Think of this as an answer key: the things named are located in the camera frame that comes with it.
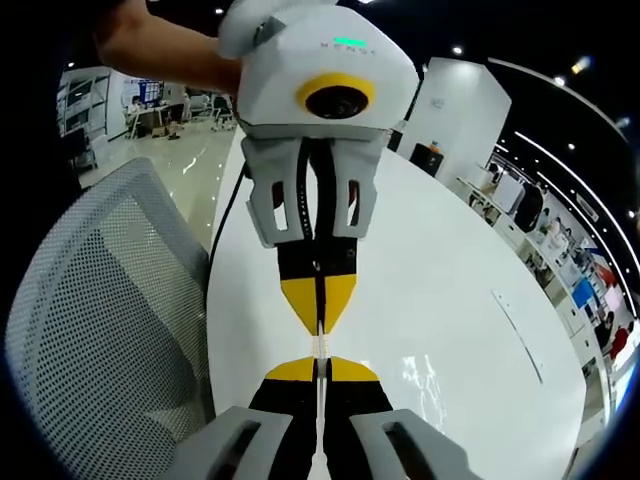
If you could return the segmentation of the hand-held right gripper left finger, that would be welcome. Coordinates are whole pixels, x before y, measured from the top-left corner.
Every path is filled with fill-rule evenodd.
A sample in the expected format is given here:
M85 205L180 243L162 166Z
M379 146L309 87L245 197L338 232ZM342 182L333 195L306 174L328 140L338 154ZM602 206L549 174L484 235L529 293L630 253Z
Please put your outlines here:
M285 362L247 408L233 406L179 444L170 479L306 479L317 444L317 360Z

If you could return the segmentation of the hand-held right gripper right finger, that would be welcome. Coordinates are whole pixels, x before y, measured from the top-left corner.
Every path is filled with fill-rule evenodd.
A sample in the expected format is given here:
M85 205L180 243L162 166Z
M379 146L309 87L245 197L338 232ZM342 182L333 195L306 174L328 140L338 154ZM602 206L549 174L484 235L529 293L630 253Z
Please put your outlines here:
M323 450L333 479L476 479L465 450L410 409L392 407L361 363L327 361Z

